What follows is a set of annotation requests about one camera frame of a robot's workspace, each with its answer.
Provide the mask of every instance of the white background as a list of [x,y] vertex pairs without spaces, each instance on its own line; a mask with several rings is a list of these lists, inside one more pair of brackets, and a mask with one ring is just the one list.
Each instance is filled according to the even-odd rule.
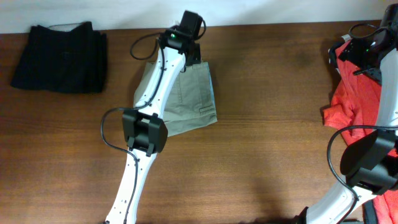
[[91,21],[94,29],[168,27],[185,9],[208,26],[381,19],[398,0],[0,0],[0,33]]

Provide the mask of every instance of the black folded fabric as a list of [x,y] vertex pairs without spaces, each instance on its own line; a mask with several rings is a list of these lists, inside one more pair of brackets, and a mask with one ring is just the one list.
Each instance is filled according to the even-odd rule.
[[70,32],[32,27],[11,86],[99,93],[106,78],[106,35],[85,22]]

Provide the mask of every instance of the wood grain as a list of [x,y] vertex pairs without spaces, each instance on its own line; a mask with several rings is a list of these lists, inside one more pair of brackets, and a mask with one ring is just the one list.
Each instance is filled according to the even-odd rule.
[[[355,22],[210,27],[200,40],[218,122],[168,139],[146,180],[140,223],[239,223],[292,218],[333,185],[322,125],[338,74],[327,50]],[[96,95],[9,86],[27,34],[0,35],[1,223],[99,223],[126,155],[105,146],[102,114],[131,106],[145,62],[130,44],[154,29],[110,30],[106,89]],[[138,47],[145,55],[153,40]],[[120,114],[106,124],[124,145]],[[345,149],[339,138],[333,162]],[[353,214],[361,218],[361,211]]]

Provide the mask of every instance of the folded garment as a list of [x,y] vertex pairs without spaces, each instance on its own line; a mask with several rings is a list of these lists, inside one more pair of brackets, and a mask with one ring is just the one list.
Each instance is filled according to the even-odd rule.
[[106,78],[106,35],[84,22],[70,32],[33,26],[11,86],[99,93]]
[[[144,76],[153,64],[147,63]],[[163,120],[169,137],[217,122],[216,105],[207,62],[180,72],[166,102]]]
[[[349,44],[335,50],[337,56]],[[331,100],[331,107],[323,111],[325,126],[336,129],[351,125],[375,125],[379,111],[381,86],[365,75],[353,75],[359,68],[349,61],[336,60],[341,81]],[[347,145],[372,133],[372,129],[354,129],[341,135]],[[389,153],[398,156],[396,150]],[[382,224],[398,224],[398,192],[387,191],[374,199],[377,219]]]

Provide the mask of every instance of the red cloth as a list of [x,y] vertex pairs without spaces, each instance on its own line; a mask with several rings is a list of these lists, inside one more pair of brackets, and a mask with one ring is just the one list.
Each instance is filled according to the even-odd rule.
[[[349,42],[336,49],[339,56]],[[365,75],[353,75],[359,70],[349,61],[337,59],[341,81],[331,100],[331,107],[323,110],[325,126],[341,129],[351,125],[375,125],[379,111],[381,86]],[[341,135],[350,145],[370,134],[372,129],[354,129]],[[393,150],[389,153],[398,156]],[[398,224],[398,191],[388,191],[374,199],[374,208],[380,224]]]

